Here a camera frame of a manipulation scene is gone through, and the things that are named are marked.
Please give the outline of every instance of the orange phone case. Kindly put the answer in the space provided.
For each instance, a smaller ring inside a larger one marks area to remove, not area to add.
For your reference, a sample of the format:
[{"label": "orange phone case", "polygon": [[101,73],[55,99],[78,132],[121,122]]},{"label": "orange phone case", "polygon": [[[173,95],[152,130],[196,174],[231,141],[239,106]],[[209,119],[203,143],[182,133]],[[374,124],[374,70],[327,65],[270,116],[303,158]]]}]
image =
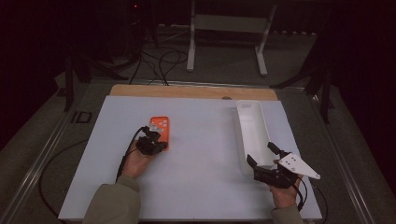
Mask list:
[{"label": "orange phone case", "polygon": [[152,117],[149,121],[149,124],[154,124],[156,127],[160,128],[162,131],[158,132],[161,137],[158,140],[159,142],[167,142],[168,147],[164,150],[169,149],[169,118],[168,117]]}]

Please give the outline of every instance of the sleeve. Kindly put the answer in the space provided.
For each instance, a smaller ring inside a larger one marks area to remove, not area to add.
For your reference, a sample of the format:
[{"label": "sleeve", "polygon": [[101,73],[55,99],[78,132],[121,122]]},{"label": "sleeve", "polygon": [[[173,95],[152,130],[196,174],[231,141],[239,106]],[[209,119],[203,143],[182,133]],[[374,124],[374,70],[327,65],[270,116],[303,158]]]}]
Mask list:
[{"label": "sleeve", "polygon": [[289,206],[271,211],[274,224],[304,224],[303,219],[297,209],[297,205]]},{"label": "sleeve", "polygon": [[93,195],[83,224],[137,223],[140,212],[139,186],[126,175],[114,185],[104,184]]}]

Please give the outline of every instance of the dark background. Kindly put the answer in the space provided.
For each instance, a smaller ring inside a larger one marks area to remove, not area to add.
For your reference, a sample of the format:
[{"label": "dark background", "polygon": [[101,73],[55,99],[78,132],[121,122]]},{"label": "dark background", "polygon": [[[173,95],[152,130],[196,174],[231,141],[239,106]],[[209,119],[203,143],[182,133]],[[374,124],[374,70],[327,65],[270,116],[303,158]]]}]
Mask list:
[{"label": "dark background", "polygon": [[[0,148],[57,91],[53,78],[64,71],[65,43],[99,57],[95,59],[111,60],[117,46],[109,43],[106,35],[123,33],[121,25],[117,25],[117,16],[106,18],[106,7],[101,7],[105,2],[0,3]],[[157,0],[152,4],[155,23],[190,23],[190,1]],[[231,1],[202,0],[197,11],[251,16],[269,9],[260,1],[251,4],[255,6],[253,9],[241,10],[239,4]],[[396,8],[387,2],[292,1],[278,5],[272,26],[272,31],[286,35],[319,34],[313,56],[306,63],[332,65],[332,84],[340,89],[393,192],[396,189],[396,176],[392,172],[396,149],[395,21]]]}]

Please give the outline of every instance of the white rectangular container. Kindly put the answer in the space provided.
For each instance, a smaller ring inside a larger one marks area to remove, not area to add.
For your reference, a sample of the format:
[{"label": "white rectangular container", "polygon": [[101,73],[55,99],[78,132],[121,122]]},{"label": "white rectangular container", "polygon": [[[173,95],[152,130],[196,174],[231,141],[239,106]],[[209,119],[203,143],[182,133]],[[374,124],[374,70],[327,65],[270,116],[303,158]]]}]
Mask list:
[{"label": "white rectangular container", "polygon": [[240,100],[236,102],[236,109],[235,129],[242,173],[253,175],[253,169],[247,163],[248,155],[258,166],[271,168],[276,155],[267,147],[270,138],[262,105],[259,101]]}]

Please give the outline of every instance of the human hand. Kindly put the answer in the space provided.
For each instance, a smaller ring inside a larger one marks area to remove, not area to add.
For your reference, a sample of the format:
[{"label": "human hand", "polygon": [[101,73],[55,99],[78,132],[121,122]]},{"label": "human hand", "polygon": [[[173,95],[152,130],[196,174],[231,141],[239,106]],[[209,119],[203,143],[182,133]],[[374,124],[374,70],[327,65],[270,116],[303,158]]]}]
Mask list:
[{"label": "human hand", "polygon": [[147,156],[143,155],[137,148],[136,148],[136,141],[131,145],[129,148],[129,151],[131,152],[126,160],[125,164],[122,168],[122,174],[123,175],[128,175],[134,179],[138,178],[140,175],[142,175],[149,163],[154,160],[154,156]]},{"label": "human hand", "polygon": [[[300,186],[300,178],[298,178],[294,184],[297,188]],[[297,191],[294,187],[289,187],[288,189],[279,189],[271,185],[268,186],[270,187],[270,191],[273,194],[274,204],[277,209],[286,208],[296,204]]]}]

